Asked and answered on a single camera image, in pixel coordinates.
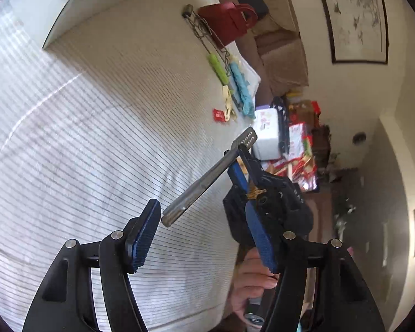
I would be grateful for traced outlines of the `person's right hand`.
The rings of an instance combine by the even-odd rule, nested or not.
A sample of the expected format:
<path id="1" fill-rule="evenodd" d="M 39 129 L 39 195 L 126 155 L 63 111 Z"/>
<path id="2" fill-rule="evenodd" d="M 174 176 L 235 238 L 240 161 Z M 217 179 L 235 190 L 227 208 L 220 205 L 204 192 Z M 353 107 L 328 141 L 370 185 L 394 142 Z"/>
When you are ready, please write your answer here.
<path id="1" fill-rule="evenodd" d="M 244 318 L 247 301 L 250 298 L 261 297 L 265 290 L 274 289 L 278 280 L 279 274 L 272 274 L 262 264 L 258 250 L 251 249 L 238 266 L 232 280 L 232 292 L 229 297 L 232 311 L 249 325 Z"/>

